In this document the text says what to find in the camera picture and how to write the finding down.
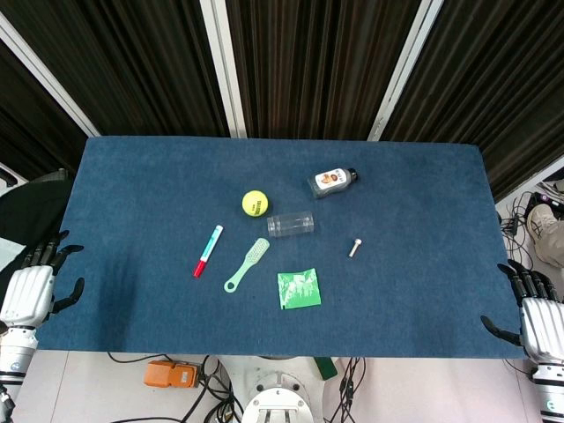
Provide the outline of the white marker with red cap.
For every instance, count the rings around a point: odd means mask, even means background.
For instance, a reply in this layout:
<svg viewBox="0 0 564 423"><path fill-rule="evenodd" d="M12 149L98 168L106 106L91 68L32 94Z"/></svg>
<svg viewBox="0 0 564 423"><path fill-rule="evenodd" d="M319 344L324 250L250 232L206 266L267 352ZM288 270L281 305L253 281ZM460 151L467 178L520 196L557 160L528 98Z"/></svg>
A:
<svg viewBox="0 0 564 423"><path fill-rule="evenodd" d="M208 242L207 242L207 244L204 248L204 251L199 258L199 261L198 261L195 269L192 272L192 276L194 278L200 278L201 275L203 274L204 269L205 269L205 267L206 267L206 265L209 261L209 258L212 254L212 251L214 250L223 230L224 230L224 227L222 225L215 226L215 228L214 228L214 230L213 230L213 232L210 236L210 239L208 240Z"/></svg>

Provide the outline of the dark pleated curtain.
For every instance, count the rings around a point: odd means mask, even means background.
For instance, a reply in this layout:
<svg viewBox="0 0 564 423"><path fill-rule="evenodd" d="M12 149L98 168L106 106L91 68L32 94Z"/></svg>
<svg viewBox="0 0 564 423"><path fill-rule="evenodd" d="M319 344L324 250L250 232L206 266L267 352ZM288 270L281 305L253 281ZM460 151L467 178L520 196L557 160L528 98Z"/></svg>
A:
<svg viewBox="0 0 564 423"><path fill-rule="evenodd" d="M0 41L0 163L27 180L60 168L75 175L85 133Z"/></svg>
<svg viewBox="0 0 564 423"><path fill-rule="evenodd" d="M199 0L0 0L102 135L225 137Z"/></svg>
<svg viewBox="0 0 564 423"><path fill-rule="evenodd" d="M226 0L249 137L365 140L420 0Z"/></svg>
<svg viewBox="0 0 564 423"><path fill-rule="evenodd" d="M564 0L444 0L383 132L477 146L501 199L564 155Z"/></svg>

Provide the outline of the yellow tennis ball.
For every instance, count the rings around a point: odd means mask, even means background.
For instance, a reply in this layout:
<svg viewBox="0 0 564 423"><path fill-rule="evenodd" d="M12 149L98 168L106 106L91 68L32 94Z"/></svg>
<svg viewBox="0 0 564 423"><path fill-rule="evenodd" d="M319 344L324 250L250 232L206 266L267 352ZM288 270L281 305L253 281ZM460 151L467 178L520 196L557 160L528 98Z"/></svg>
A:
<svg viewBox="0 0 564 423"><path fill-rule="evenodd" d="M243 196L241 207L248 216L258 218L268 211L269 199L261 190L251 190Z"/></svg>

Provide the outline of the clear plastic jar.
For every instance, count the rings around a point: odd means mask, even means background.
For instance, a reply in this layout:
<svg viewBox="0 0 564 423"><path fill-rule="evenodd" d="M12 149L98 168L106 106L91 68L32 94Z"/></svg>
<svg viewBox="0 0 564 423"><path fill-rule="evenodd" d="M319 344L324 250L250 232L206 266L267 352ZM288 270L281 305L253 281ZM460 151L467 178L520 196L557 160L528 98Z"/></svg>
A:
<svg viewBox="0 0 564 423"><path fill-rule="evenodd" d="M268 235L274 238L313 233L314 229L311 211L279 214L267 219Z"/></svg>

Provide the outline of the green block by base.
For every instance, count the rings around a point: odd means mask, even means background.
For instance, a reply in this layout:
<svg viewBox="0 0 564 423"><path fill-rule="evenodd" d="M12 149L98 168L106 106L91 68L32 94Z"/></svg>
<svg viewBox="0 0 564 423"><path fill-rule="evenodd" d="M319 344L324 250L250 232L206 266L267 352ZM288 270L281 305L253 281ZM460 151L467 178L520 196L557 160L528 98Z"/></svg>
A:
<svg viewBox="0 0 564 423"><path fill-rule="evenodd" d="M323 381L328 381L338 375L337 368L331 357L314 357L314 362Z"/></svg>

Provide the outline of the orange pedal box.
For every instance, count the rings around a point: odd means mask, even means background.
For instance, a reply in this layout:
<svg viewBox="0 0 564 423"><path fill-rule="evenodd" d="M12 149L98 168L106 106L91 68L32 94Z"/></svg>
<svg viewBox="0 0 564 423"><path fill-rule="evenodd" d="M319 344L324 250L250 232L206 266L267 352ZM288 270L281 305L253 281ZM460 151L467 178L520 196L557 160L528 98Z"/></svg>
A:
<svg viewBox="0 0 564 423"><path fill-rule="evenodd" d="M200 367L184 361L152 360L148 363L144 384L154 388L196 388Z"/></svg>

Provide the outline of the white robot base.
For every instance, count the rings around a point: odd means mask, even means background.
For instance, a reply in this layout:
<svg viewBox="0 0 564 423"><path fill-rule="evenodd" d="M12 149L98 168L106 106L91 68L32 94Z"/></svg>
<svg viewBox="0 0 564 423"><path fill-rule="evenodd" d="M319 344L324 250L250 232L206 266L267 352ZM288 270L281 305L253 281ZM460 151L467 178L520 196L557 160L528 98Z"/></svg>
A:
<svg viewBox="0 0 564 423"><path fill-rule="evenodd" d="M324 386L312 358L254 357L243 374L241 423L325 423Z"/></svg>

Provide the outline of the pale green brush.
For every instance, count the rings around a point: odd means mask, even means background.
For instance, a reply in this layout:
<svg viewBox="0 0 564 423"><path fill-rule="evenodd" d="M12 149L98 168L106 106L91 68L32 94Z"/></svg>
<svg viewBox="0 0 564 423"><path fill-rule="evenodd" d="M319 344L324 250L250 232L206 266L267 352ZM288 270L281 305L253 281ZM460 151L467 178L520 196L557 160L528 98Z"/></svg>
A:
<svg viewBox="0 0 564 423"><path fill-rule="evenodd" d="M224 284L224 290L227 293L233 293L238 285L241 283L243 277L247 271L256 265L265 252L270 247L270 243L264 238L258 238L253 246L249 249L244 257L244 260L240 268L235 272L235 274Z"/></svg>

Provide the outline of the blue fabric table mat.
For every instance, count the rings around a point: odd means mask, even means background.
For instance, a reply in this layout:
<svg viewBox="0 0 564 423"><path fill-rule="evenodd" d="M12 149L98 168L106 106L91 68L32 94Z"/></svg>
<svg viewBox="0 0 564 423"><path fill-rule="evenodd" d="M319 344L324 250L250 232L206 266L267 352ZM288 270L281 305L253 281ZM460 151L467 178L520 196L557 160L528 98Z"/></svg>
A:
<svg viewBox="0 0 564 423"><path fill-rule="evenodd" d="M308 178L354 168L315 198ZM248 216L243 196L269 199ZM271 216L312 212L313 233L270 237ZM195 269L224 230L200 278ZM518 330L477 147L214 137L96 137L85 145L56 280L79 302L39 329L43 349L130 353L519 358L480 317ZM258 238L270 243L233 293ZM361 239L353 258L355 239ZM277 275L315 268L322 304L282 310Z"/></svg>

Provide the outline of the green foil packet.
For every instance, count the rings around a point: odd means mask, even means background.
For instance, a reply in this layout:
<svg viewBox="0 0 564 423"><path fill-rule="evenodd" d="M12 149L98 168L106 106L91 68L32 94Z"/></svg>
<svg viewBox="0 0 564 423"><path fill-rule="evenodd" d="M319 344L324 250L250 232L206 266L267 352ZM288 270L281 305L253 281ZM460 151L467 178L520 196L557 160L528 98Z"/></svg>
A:
<svg viewBox="0 0 564 423"><path fill-rule="evenodd" d="M279 305L282 310L322 304L315 268L277 275Z"/></svg>

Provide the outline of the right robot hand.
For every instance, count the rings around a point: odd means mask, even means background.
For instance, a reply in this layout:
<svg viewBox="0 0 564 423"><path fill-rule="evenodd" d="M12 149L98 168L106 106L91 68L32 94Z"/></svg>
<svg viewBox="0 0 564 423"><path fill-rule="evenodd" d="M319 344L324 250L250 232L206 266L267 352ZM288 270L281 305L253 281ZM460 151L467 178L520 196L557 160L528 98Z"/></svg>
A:
<svg viewBox="0 0 564 423"><path fill-rule="evenodd" d="M515 296L521 329L517 333L503 330L485 315L480 317L483 326L494 337L523 348L537 364L564 366L564 300L552 280L513 259L497 267Z"/></svg>

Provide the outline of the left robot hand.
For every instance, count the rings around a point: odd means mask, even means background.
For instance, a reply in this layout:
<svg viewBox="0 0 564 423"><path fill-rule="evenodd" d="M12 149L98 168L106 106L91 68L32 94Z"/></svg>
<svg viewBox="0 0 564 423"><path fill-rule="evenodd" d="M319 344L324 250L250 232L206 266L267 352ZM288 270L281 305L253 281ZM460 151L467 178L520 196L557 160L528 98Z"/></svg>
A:
<svg viewBox="0 0 564 423"><path fill-rule="evenodd" d="M51 315L76 304L84 291L85 280L78 278L71 294L56 300L56 277L66 258L84 249L82 245L59 245L68 230L55 234L27 253L20 268L15 270L7 286L0 308L0 323L6 328L34 330L41 327Z"/></svg>

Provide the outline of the person's beige shoe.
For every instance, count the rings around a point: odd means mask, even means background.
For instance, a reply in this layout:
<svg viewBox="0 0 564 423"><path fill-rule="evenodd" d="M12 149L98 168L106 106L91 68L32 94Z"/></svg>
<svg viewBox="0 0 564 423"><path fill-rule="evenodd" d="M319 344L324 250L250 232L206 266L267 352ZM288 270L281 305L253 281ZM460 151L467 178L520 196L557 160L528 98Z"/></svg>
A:
<svg viewBox="0 0 564 423"><path fill-rule="evenodd" d="M539 204L528 214L526 226L537 257L564 269L564 220L557 220L549 205Z"/></svg>

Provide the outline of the grey bottle with picture label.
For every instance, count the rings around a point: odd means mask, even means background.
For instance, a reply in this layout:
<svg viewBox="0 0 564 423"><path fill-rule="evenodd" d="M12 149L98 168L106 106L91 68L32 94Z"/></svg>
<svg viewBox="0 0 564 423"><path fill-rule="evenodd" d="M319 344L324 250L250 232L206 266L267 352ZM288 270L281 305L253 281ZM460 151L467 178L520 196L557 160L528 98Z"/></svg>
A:
<svg viewBox="0 0 564 423"><path fill-rule="evenodd" d="M308 184L314 197L322 198L347 189L358 179L359 175L354 168L338 167L309 177Z"/></svg>

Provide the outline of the white pillar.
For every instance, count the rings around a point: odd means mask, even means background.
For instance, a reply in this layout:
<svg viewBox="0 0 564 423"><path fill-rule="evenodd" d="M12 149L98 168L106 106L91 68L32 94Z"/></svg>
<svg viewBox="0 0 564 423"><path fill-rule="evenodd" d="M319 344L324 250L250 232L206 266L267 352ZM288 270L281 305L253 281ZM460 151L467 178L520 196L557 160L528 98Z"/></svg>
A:
<svg viewBox="0 0 564 423"><path fill-rule="evenodd" d="M226 0L199 0L219 85L229 136L246 138L247 129Z"/></svg>
<svg viewBox="0 0 564 423"><path fill-rule="evenodd" d="M65 114L88 136L101 133L71 97L48 66L39 58L15 26L0 11L0 41L15 55Z"/></svg>
<svg viewBox="0 0 564 423"><path fill-rule="evenodd" d="M444 0L420 0L410 30L404 41L390 81L383 95L373 125L367 135L368 142L377 142L382 138L390 118L401 98L419 56L425 47L427 38L439 16Z"/></svg>

